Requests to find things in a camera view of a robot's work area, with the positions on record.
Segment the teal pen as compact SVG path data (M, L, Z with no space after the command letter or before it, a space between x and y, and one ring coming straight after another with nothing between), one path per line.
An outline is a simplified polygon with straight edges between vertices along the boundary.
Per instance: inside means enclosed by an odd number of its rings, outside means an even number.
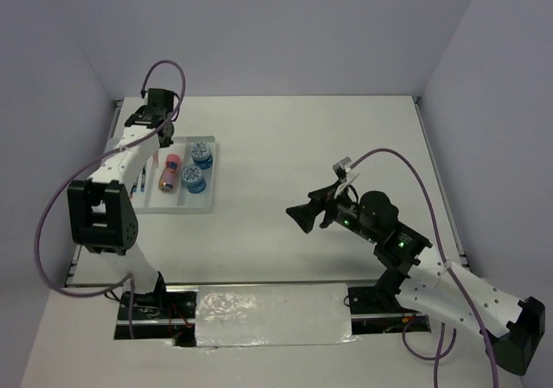
M147 166L144 165L143 168L142 168L142 173L141 173L141 177L140 177L140 192L141 193L145 192L146 180L147 180Z

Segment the pink capped pencil tube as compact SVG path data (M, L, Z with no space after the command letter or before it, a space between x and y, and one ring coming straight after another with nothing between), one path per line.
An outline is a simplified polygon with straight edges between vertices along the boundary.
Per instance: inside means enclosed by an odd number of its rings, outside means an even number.
M160 175L158 188L164 193L172 193L178 183L178 171L181 166L181 157L177 154L168 154L163 171Z

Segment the blue paint jar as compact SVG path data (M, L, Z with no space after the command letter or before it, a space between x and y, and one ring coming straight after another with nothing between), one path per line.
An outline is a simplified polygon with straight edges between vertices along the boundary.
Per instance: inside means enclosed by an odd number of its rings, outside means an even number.
M207 184L202 169L197 165L187 165L181 171L181 185L190 194L202 193Z
M213 152L209 143L192 143L190 146L190 156L194 161L194 165L202 170L213 166Z

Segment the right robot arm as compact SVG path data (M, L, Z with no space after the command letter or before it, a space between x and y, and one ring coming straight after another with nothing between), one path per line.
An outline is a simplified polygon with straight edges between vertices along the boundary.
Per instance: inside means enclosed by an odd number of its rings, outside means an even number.
M358 201L340 184L312 191L308 203L289 207L288 216L305 232L335 223L371 242L385 267L376 287L377 305L385 311L416 310L489 338L499 367L523 376L545 331L545 306L534 297L521 299L492 286L433 249L431 242L402 223L399 210L380 191Z

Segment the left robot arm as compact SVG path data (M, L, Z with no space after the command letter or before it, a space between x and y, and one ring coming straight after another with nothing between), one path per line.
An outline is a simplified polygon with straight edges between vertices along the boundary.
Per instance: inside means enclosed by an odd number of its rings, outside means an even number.
M152 88L144 102L124 123L112 154L84 181L72 181L67 188L73 241L98 254L114 273L132 277L124 285L123 301L132 312L164 315L169 296L162 274L146 260L137 244L139 225L130 192L148 160L172 144L174 126L168 116L175 94Z

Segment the dark blue pen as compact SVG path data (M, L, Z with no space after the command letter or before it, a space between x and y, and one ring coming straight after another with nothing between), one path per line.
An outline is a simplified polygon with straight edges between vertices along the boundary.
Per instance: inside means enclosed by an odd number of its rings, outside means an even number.
M141 180L141 174L138 175L138 177L136 178L133 184L133 189L132 189L133 194L137 192L140 180Z

